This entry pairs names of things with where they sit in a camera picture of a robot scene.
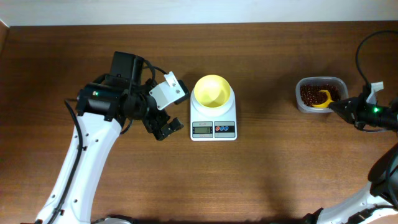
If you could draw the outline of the yellow plastic measuring scoop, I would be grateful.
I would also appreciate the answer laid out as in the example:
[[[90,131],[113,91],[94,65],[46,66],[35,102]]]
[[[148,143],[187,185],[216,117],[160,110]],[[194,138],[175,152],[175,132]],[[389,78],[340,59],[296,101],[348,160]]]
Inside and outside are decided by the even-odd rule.
[[[317,105],[312,105],[314,108],[327,108],[330,103],[333,103],[334,101],[332,100],[331,94],[328,90],[320,90],[321,93],[324,93],[326,95],[326,100]]]

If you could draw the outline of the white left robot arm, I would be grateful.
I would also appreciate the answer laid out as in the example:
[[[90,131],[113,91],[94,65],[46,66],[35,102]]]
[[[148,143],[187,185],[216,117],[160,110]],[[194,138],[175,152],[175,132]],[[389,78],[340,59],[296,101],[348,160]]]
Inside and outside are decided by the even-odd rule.
[[[162,83],[141,83],[139,75],[105,74],[80,90],[71,114],[72,140],[50,197],[36,223],[90,223],[96,188],[111,148],[133,121],[142,121],[158,141],[183,128],[165,107],[189,97],[182,80],[170,72]]]

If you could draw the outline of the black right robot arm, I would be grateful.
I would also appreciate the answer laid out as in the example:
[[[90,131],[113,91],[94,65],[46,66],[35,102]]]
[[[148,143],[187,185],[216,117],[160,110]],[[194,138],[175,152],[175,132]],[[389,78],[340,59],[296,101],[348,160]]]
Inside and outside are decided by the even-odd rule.
[[[397,111],[366,101],[366,95],[330,103],[329,108],[360,131],[373,126],[379,131],[397,132]],[[301,223],[370,223],[397,214],[397,145],[388,150],[371,168],[364,188],[334,207],[320,208],[305,215]]]

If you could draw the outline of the white digital kitchen scale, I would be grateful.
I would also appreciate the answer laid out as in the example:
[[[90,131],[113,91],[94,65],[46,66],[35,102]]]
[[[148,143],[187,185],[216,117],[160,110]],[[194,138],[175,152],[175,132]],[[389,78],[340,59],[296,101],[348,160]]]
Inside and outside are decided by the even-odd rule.
[[[232,88],[228,102],[218,108],[207,108],[200,105],[192,93],[190,102],[191,140],[234,141],[237,136],[236,97]]]

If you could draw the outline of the yellow plastic bowl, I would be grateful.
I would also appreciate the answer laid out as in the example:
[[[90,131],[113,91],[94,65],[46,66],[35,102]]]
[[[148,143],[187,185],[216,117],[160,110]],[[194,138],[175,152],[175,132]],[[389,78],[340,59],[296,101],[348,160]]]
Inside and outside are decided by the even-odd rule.
[[[193,90],[197,102],[207,108],[225,105],[231,96],[231,87],[219,75],[206,75],[197,81]]]

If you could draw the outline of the clear plastic food container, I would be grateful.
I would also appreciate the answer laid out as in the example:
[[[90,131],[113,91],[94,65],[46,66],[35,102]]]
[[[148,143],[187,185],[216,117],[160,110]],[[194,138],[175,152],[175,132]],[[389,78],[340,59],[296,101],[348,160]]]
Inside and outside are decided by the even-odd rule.
[[[309,77],[300,80],[295,89],[297,108],[303,113],[331,113],[329,103],[348,98],[343,80],[335,77]]]

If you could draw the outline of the red adzuki beans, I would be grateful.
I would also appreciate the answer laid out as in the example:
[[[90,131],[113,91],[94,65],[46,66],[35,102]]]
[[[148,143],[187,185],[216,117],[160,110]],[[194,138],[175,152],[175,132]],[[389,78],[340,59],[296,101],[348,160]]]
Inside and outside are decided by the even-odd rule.
[[[341,100],[339,88],[334,85],[302,85],[300,87],[300,97],[306,106],[321,104],[326,100],[326,95],[320,90],[328,90],[333,101]]]

